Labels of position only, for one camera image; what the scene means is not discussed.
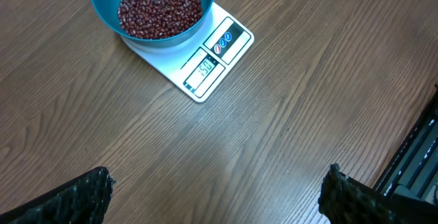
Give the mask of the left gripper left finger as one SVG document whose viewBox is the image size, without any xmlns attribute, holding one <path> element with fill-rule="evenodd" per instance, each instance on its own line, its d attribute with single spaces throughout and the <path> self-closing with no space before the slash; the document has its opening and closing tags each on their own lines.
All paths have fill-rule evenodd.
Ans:
<svg viewBox="0 0 438 224">
<path fill-rule="evenodd" d="M 104 220 L 115 180 L 98 166 L 1 215 L 2 223 L 96 223 Z"/>
</svg>

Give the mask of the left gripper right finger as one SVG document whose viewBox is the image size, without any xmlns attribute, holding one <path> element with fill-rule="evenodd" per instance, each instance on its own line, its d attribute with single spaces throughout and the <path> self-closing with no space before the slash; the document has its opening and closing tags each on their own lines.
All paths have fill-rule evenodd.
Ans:
<svg viewBox="0 0 438 224">
<path fill-rule="evenodd" d="M 405 192 L 385 197 L 330 165 L 318 211 L 333 224 L 437 224 L 437 206 Z"/>
</svg>

